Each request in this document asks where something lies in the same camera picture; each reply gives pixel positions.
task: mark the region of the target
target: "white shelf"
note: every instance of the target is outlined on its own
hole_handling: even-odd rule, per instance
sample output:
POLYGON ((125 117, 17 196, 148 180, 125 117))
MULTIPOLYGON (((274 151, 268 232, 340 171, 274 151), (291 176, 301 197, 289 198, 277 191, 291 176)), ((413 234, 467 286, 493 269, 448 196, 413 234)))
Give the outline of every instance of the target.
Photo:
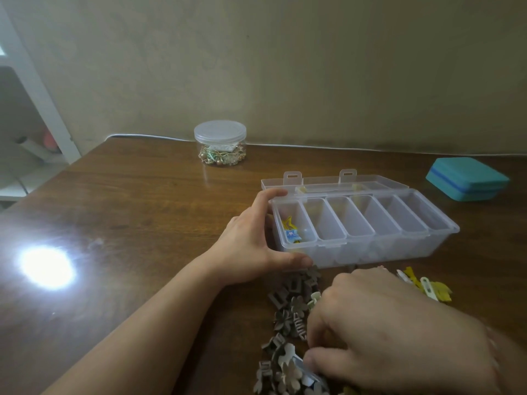
MULTIPOLYGON (((68 165, 65 163, 44 164, 33 172, 24 175, 20 180, 26 187, 27 191, 31 193, 49 179, 62 172, 66 166, 68 165)), ((4 188, 0 188, 0 201, 18 201, 25 196, 26 193, 23 187, 16 180, 4 188)))

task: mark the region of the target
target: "teal box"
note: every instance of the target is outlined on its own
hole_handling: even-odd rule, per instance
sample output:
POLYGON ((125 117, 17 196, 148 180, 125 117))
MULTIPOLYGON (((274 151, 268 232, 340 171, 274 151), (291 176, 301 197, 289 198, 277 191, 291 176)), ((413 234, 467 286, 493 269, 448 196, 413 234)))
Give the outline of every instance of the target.
POLYGON ((426 179, 456 201, 491 199, 509 178, 474 158, 438 158, 426 179))

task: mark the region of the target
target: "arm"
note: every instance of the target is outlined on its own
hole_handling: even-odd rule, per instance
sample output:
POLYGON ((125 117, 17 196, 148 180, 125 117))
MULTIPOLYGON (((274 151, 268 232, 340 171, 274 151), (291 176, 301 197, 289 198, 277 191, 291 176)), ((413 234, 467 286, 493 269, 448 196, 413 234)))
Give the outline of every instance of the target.
POLYGON ((205 313, 224 286, 313 263, 306 255, 267 247, 268 202, 286 193, 260 192, 211 249, 185 266, 44 394, 170 393, 205 313))
MULTIPOLYGON (((406 393, 496 395, 485 327, 384 269, 339 274, 307 321, 313 371, 363 388, 406 393), (347 349, 329 348, 328 332, 347 349)), ((527 355, 494 333, 503 387, 527 393, 527 355)))

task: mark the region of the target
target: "wooden table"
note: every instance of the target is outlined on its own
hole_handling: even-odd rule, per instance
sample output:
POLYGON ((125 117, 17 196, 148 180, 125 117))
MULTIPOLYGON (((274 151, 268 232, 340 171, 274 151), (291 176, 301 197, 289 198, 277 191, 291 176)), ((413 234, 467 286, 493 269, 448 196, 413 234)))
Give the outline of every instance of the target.
MULTIPOLYGON (((38 394, 205 251, 260 190, 300 170, 380 174, 421 191, 460 226, 430 258, 390 262, 445 282, 453 305, 527 345, 527 159, 481 161, 512 179, 496 199, 458 203, 425 180, 437 155, 249 146, 238 166, 203 166, 194 143, 109 139, 0 215, 0 393, 38 394), (49 291, 23 276, 21 252, 62 249, 75 279, 49 291)), ((330 285, 339 269, 323 273, 330 285)), ((274 307, 261 280, 214 302, 177 394, 251 393, 274 307)))

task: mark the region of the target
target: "clear plastic compartment box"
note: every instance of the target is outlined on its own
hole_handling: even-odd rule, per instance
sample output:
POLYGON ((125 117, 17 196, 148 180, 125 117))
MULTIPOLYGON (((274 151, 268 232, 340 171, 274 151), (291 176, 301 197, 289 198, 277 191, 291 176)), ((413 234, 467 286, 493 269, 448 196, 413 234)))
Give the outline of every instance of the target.
POLYGON ((283 179, 262 180, 264 190, 272 187, 289 191, 271 201, 278 249, 308 254, 322 268, 429 256, 459 232, 417 190, 354 169, 329 177, 285 172, 283 179), (282 221, 290 216, 299 243, 286 239, 282 221))

